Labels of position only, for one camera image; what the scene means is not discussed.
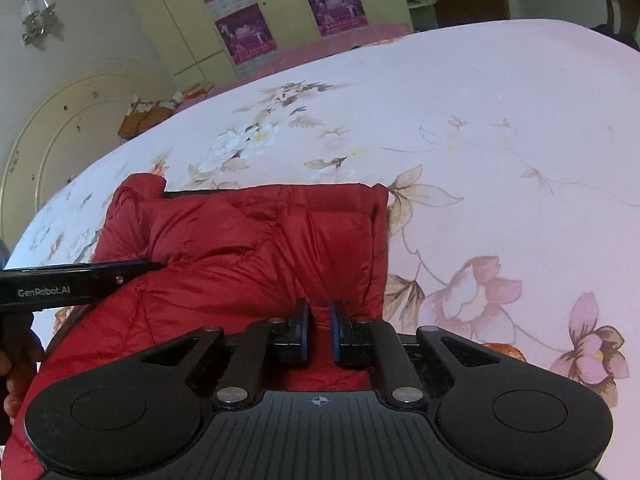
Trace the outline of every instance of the silver screw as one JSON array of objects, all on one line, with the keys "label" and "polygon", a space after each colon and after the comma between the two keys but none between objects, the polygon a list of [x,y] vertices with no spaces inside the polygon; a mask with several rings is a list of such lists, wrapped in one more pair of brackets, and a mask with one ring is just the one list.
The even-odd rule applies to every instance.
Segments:
[{"label": "silver screw", "polygon": [[235,404],[236,402],[245,400],[249,396],[249,393],[247,393],[247,390],[244,388],[239,388],[238,386],[227,386],[219,390],[216,396],[221,402]]},{"label": "silver screw", "polygon": [[401,386],[391,393],[391,396],[398,402],[409,404],[410,402],[418,402],[424,397],[424,393],[418,388],[412,386]]}]

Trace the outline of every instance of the quilted fabric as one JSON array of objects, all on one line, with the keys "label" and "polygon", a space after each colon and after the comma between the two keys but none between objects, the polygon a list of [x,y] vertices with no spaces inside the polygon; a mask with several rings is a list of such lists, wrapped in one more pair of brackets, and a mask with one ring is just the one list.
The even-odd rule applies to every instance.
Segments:
[{"label": "quilted fabric", "polygon": [[383,186],[262,186],[163,198],[165,181],[135,174],[114,194],[97,261],[165,264],[123,286],[66,333],[41,366],[9,440],[2,475],[43,473],[24,433],[24,412],[48,385],[204,325],[241,332],[257,319],[288,316],[310,302],[310,365],[290,372],[289,390],[367,388],[366,372],[332,362],[328,305],[381,317],[386,279]]}]

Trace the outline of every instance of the shelf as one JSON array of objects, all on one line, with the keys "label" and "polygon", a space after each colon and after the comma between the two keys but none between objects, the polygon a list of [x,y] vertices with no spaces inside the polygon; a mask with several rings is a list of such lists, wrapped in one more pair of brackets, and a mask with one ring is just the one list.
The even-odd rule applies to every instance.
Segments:
[{"label": "shelf", "polygon": [[420,7],[431,7],[438,3],[438,0],[424,0],[419,4],[407,4],[409,10],[411,9],[419,9]]}]

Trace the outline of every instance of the human hand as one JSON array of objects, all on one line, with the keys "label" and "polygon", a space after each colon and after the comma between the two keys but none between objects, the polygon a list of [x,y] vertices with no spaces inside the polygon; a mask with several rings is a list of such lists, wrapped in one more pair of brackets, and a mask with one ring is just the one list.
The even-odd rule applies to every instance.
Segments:
[{"label": "human hand", "polygon": [[24,396],[36,375],[36,363],[44,361],[40,339],[31,330],[33,314],[4,314],[0,341],[0,376],[6,378],[8,395],[4,412],[13,425]]}]

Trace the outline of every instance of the wall sconce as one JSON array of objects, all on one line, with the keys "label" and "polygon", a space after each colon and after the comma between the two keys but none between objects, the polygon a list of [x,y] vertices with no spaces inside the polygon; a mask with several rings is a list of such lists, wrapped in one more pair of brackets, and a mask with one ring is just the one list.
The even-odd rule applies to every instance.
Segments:
[{"label": "wall sconce", "polygon": [[27,0],[22,5],[22,24],[24,33],[22,42],[32,44],[38,38],[50,33],[50,29],[58,22],[54,12],[56,3],[53,0]]}]

